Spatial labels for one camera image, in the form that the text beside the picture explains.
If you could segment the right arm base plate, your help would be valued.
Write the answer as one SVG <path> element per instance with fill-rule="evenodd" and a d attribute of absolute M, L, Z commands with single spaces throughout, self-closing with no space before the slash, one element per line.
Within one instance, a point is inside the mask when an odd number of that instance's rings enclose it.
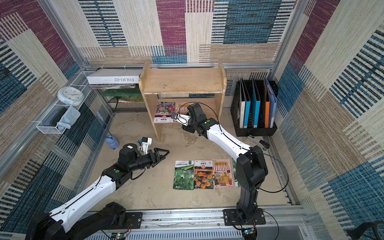
<path fill-rule="evenodd" d="M 264 212 L 261 208 L 250 214 L 244 214 L 236 209 L 224 209 L 224 222 L 226 226 L 240 226 L 240 225 L 265 225 L 266 220 Z"/>

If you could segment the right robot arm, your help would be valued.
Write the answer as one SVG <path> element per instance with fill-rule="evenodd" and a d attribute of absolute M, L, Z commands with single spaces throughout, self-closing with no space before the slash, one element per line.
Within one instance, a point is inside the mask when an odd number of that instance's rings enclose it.
<path fill-rule="evenodd" d="M 236 212 L 228 216 L 233 226 L 264 225 L 264 212 L 257 204 L 257 196 L 268 175 L 264 153 L 258 146 L 251 147 L 226 131 L 221 124 L 208 119 L 200 104 L 188 107 L 188 115 L 173 113 L 172 119 L 183 125 L 183 130 L 203 136 L 226 151 L 236 162 L 236 178 L 241 186 Z"/>

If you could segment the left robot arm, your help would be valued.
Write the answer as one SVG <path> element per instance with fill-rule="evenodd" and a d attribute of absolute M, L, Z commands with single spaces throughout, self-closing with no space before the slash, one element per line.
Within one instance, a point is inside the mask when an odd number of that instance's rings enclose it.
<path fill-rule="evenodd" d="M 142 155 L 138 146 L 129 143 L 119 151 L 118 161 L 105 169 L 88 188 L 49 213 L 39 212 L 31 218 L 27 240 L 83 240 L 107 227 L 129 228 L 126 208 L 115 202 L 107 204 L 99 212 L 84 217 L 92 207 L 133 180 L 133 172 L 155 167 L 170 152 L 154 148 Z"/>

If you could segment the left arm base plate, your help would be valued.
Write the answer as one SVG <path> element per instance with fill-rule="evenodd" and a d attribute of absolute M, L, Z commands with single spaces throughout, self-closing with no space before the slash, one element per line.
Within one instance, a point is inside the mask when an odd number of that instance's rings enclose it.
<path fill-rule="evenodd" d="M 142 218 L 143 212 L 126 212 L 126 219 L 120 226 L 118 224 L 107 224 L 101 230 L 137 230 L 141 228 Z"/>

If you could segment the purple flower seed bag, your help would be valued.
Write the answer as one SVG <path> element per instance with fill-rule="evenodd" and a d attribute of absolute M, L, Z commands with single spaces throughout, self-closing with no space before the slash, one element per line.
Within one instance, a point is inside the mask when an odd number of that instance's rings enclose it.
<path fill-rule="evenodd" d="M 174 110 L 175 110 L 175 103 L 160 102 L 156 108 L 154 123 L 155 124 L 173 123 L 174 120 L 171 118 L 171 116 L 172 116 L 172 113 L 174 113 Z"/>

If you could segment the orange marigold seed bag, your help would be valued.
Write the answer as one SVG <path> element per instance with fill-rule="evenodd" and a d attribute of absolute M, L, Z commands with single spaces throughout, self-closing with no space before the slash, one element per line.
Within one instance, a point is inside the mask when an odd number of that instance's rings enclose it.
<path fill-rule="evenodd" d="M 196 160 L 194 165 L 194 189 L 213 190 L 213 161 Z"/>

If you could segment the pink flower shop seed bag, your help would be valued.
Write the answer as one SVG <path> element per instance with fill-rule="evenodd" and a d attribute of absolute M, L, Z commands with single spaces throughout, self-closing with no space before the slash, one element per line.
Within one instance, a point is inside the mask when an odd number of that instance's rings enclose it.
<path fill-rule="evenodd" d="M 233 188 L 233 178 L 230 159 L 213 160 L 214 188 Z"/>

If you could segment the green melon seed bag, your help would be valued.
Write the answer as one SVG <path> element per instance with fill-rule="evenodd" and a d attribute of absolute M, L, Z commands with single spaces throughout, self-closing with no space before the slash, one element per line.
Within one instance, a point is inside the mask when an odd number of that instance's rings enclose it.
<path fill-rule="evenodd" d="M 238 180 L 237 180 L 237 169 L 236 169 L 236 167 L 233 168 L 233 185 L 234 185 L 234 187 L 238 187 L 239 186 L 239 183 L 238 183 Z"/>
<path fill-rule="evenodd" d="M 194 161 L 175 161 L 175 175 L 173 189 L 193 190 L 194 189 Z"/>

